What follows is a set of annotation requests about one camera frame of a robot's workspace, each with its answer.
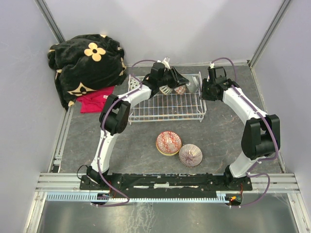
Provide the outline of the blue triangle patterned bowl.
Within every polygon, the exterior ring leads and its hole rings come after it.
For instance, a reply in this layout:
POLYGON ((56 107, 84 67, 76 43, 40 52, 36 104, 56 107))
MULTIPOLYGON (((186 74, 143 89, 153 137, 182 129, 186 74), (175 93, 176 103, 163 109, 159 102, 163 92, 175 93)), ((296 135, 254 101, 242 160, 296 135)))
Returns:
POLYGON ((187 90, 187 86, 186 85, 182 85, 182 86, 174 88, 175 93, 178 94, 178 95, 185 94, 186 90, 187 90))

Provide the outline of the grey geometric patterned bowl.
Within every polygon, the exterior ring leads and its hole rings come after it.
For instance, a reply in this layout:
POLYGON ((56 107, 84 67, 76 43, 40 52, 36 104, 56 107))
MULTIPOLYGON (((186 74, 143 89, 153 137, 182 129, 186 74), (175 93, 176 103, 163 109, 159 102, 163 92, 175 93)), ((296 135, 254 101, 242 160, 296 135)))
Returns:
POLYGON ((186 77, 188 79, 188 83, 186 84, 187 89, 190 93, 194 94, 197 93, 199 90, 199 82, 197 80, 197 77, 195 76, 188 76, 186 77))

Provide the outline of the white wire dish rack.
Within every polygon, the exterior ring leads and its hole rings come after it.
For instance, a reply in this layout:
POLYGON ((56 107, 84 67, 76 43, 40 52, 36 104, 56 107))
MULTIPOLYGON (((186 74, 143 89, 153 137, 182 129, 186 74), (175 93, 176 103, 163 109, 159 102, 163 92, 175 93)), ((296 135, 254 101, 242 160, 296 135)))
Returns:
POLYGON ((198 120, 202 121, 207 112, 205 102, 201 99, 202 77, 201 73, 185 74, 184 77, 195 76, 199 82, 197 93, 178 95, 173 90, 169 95, 158 92, 149 100, 134 106, 129 114, 129 123, 156 122, 173 120, 198 120))

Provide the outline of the multicolour bowl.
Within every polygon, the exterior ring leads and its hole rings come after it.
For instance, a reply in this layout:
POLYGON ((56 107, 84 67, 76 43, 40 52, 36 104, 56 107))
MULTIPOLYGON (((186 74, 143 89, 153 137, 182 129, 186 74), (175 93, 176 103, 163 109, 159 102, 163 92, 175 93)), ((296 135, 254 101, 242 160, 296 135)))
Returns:
POLYGON ((157 150, 165 156, 173 156, 179 153, 182 147, 180 136, 172 131, 161 132, 156 138, 157 150))

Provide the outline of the purple striped bowl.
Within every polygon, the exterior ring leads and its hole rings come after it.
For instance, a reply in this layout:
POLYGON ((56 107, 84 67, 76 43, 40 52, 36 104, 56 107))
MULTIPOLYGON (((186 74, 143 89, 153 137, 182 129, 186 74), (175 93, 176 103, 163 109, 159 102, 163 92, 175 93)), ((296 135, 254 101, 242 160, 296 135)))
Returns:
POLYGON ((203 154, 198 146, 185 144, 181 147, 178 158, 183 165, 193 168, 201 164, 203 154))

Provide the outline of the red patterned bowl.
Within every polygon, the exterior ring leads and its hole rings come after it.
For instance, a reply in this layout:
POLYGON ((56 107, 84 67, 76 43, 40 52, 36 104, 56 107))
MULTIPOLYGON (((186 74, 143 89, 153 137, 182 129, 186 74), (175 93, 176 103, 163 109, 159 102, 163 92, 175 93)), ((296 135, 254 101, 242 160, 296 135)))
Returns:
POLYGON ((140 82, 136 80, 135 78, 129 79, 129 90, 134 90, 140 86, 140 82))

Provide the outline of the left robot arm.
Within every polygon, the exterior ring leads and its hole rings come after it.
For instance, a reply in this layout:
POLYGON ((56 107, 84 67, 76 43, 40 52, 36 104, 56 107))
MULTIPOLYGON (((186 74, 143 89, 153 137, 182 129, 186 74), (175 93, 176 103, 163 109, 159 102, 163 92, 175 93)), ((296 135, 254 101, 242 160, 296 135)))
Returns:
POLYGON ((154 97, 160 89, 171 93, 173 89, 189 83, 166 61, 155 62, 143 80, 136 77, 133 79, 138 82, 138 86, 122 95, 109 95, 101 112, 100 141, 93 162, 86 170, 86 175, 96 189, 103 189, 107 185, 106 174, 111 153, 118 136, 128 124, 131 108, 154 97))

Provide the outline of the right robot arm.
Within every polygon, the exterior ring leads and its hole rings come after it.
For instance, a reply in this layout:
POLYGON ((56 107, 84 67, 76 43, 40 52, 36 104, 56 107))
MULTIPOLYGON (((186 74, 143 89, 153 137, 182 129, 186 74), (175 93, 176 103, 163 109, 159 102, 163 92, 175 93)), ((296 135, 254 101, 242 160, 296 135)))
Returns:
POLYGON ((208 77, 202 82, 202 98, 208 101, 220 100, 229 106, 244 124, 241 140, 242 151, 238 158, 228 165, 223 184, 234 190, 241 179, 248 177, 256 164, 274 160, 280 149, 280 119, 259 109, 242 91, 240 86, 226 76, 224 67, 208 68, 208 77))

